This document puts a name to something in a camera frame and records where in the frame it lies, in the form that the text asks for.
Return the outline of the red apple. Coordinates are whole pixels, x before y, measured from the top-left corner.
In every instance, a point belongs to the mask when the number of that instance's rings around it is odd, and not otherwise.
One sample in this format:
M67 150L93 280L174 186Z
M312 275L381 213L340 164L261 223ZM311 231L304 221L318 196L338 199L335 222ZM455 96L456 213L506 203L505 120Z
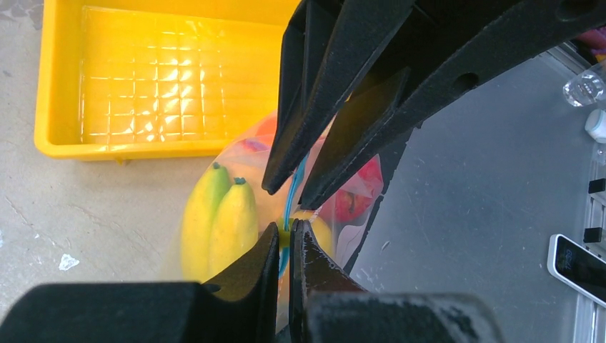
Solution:
M330 197L320 217L332 224L358 220L374 204L383 185L380 157L375 155Z

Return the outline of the clear zip top bag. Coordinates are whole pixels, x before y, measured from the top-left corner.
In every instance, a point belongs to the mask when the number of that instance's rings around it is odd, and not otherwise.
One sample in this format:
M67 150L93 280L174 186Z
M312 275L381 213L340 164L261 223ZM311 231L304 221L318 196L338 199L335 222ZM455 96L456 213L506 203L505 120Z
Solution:
M268 148L267 146L263 145L254 136L260 122L255 124L251 129L248 129L246 132L237 137L232 143L230 143L223 151L219 153L219 155L204 169L200 175L201 178L205 171L214 162L217 162L224 165L228 169L231 177L244 177L249 182L253 189L257 203L258 238L262 235L266 227L271 223L275 223L278 218L283 217L284 224L288 224L291 215L293 215L296 211L304 210L298 205L297 200L305 183L304 177L297 180L288 179L282 188L275 194L269 194L267 191L263 190L261 183L264 170L269 159L271 147ZM347 223L335 222L333 224L325 220L325 222L332 229L334 243L335 257L333 259L331 257L330 258L340 267L346 266L346 264L354 256L354 252L361 245L362 236L366 230L370 213L378 198L379 196L374 201L374 204L360 218L358 218L358 220ZM325 203L323 203L318 209L307 211L314 211L320 216L320 212ZM162 268L162 276L169 279L186 280L182 274L180 259L181 231L182 219L179 225L179 233L173 241L170 253L167 257L165 265Z

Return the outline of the white bottle cap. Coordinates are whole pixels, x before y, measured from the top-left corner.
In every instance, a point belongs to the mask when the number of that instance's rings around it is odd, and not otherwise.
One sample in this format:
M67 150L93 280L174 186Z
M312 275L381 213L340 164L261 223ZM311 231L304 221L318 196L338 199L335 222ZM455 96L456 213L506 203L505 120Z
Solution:
M599 144L606 142L606 113L604 109L590 112L585 122L585 131Z

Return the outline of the aluminium rail frame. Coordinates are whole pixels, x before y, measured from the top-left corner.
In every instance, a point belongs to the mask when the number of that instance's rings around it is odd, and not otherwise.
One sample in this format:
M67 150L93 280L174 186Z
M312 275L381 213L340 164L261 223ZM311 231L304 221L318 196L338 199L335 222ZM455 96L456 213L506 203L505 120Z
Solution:
M575 76L598 63L590 52L582 50L576 43L565 43L550 50L550 54L572 70ZM581 152L582 163L573 165L573 169L581 171L583 177L578 187L579 195L574 200L577 205L577 221L560 229L553 227L548 239L543 267L549 274L547 288L556 293L548 299L548 303L557 305L560 309L547 322L552 333L546 340L604 342L605 307L554 278L547 269L549 242L553 234L565 235L605 261L605 144L597 143L585 131L585 122L590 112L595 109L605 110L605 105L574 107L569 104L567 109L574 112L574 135L586 148Z

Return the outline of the yellow plastic tray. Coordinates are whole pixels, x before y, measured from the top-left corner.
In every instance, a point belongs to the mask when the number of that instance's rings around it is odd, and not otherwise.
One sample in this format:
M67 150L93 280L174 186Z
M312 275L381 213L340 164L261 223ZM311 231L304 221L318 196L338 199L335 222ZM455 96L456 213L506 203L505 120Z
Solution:
M218 154L277 108L295 1L45 1L34 143L57 159Z

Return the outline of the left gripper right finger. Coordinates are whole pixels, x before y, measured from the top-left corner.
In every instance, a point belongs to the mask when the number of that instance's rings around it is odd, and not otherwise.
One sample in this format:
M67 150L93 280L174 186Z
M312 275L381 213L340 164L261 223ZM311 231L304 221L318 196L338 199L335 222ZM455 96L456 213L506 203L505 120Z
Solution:
M379 294L321 249L307 220L290 232L292 342L503 342L492 310L462 293Z

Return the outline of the orange fruit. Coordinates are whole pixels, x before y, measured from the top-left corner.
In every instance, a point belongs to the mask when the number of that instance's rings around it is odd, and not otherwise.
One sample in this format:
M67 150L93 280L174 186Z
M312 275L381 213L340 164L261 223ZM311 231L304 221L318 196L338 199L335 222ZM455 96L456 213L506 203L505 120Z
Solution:
M270 148L277 130L277 116L271 115L260 122L254 135L260 143Z

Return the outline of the clear plastic bottle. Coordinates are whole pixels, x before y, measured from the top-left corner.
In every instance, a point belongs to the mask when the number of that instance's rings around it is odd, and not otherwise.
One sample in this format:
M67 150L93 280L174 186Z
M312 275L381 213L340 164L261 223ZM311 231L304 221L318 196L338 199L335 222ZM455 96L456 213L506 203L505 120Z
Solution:
M605 105L605 60L570 79L563 86L562 93L574 107Z

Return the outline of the white smartphone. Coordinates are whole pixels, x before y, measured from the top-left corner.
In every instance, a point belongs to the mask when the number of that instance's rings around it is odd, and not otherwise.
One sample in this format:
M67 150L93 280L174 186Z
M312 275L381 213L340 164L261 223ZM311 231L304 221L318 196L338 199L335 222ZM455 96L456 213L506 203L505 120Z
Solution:
M563 234L550 237L547 269L556 279L605 307L605 261Z

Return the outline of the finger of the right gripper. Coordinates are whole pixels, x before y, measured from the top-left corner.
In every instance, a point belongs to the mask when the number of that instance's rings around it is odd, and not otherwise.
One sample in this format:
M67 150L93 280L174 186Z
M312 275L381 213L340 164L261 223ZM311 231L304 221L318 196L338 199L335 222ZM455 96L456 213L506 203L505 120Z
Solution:
M382 147L465 93L605 23L603 1L468 1L378 61L337 112L299 200L316 209Z
M282 37L277 129L262 180L275 194L412 11L413 1L301 1Z

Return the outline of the yellow banana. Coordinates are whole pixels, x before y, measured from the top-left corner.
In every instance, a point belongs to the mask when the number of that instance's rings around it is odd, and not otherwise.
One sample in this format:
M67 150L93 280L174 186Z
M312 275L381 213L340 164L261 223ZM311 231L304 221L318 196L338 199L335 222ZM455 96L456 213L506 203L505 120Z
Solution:
M258 240L257 203L244 177L214 162L192 190L182 217L181 268L186 280L207 282Z

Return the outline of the yellow lemon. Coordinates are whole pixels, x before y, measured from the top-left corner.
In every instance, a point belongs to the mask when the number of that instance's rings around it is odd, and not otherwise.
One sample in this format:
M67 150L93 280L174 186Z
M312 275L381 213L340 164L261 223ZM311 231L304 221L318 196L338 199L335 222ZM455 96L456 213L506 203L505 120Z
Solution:
M308 220L312 225L312 231L316 237L316 240L319 243L319 246L324 250L324 252L331 257L332 259L335 257L334 255L334 243L332 237L332 229L329 225L323 220L318 214L314 211L307 210L299 210L296 211L289 218L289 227L293 225L293 221L295 219L300 220ZM279 247L281 249L288 248L290 237L289 233L284 230L284 218L278 218L276 220L276 225L279 230Z

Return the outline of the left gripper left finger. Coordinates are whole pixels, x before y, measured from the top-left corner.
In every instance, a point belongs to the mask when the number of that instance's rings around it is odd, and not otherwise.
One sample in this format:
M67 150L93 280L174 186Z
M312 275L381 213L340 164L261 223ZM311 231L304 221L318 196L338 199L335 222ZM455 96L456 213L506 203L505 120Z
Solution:
M1 323L3 342L272 342L279 234L270 224L208 282L43 284Z

